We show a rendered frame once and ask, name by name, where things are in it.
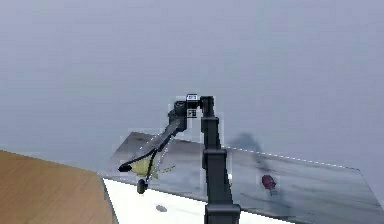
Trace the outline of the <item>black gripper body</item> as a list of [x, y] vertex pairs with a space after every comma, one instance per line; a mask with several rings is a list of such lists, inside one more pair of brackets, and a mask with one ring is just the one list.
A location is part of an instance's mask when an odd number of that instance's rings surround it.
[[173, 109], [168, 112], [169, 124], [159, 134], [153, 143], [153, 148], [161, 151], [169, 142], [172, 136], [176, 136], [179, 132], [183, 132], [187, 127], [186, 118], [186, 102], [176, 101]]

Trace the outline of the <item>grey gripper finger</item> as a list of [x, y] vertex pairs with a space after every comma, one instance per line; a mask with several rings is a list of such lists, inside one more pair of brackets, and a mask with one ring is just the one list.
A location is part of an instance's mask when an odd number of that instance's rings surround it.
[[144, 155], [141, 155], [137, 158], [134, 158], [133, 160], [130, 160], [130, 161], [127, 161], [123, 164], [121, 164], [118, 168], [118, 170], [120, 172], [129, 172], [129, 171], [132, 171], [134, 173], [136, 173], [136, 163], [144, 156], [147, 156], [153, 152], [157, 152], [157, 150], [155, 148], [153, 148], [152, 150], [150, 150], [148, 153], [144, 154]]
[[154, 170], [154, 159], [157, 152], [142, 157], [136, 163], [136, 174], [140, 177], [137, 182], [137, 192], [143, 194], [148, 188], [148, 180]]

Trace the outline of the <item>white cabinet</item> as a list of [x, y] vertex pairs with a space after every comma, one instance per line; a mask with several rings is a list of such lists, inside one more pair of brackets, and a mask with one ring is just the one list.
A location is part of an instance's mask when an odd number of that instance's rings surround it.
[[103, 177], [114, 224], [204, 224], [204, 179], [160, 175], [137, 192], [136, 178]]

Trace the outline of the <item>dark red small object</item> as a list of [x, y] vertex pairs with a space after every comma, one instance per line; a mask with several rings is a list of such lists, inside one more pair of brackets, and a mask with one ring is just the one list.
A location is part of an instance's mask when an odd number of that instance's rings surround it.
[[262, 176], [262, 184], [265, 189], [270, 192], [270, 195], [276, 195], [276, 182], [271, 175], [263, 175]]

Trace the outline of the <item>yellow green cloth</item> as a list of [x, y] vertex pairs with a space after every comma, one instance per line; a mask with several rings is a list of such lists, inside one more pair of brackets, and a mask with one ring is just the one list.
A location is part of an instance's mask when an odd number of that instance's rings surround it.
[[175, 168], [175, 165], [170, 165], [166, 168], [160, 168], [159, 164], [155, 161], [151, 161], [149, 158], [144, 158], [140, 161], [134, 162], [131, 167], [131, 171], [138, 177], [149, 177], [157, 179], [160, 174], [172, 171]]

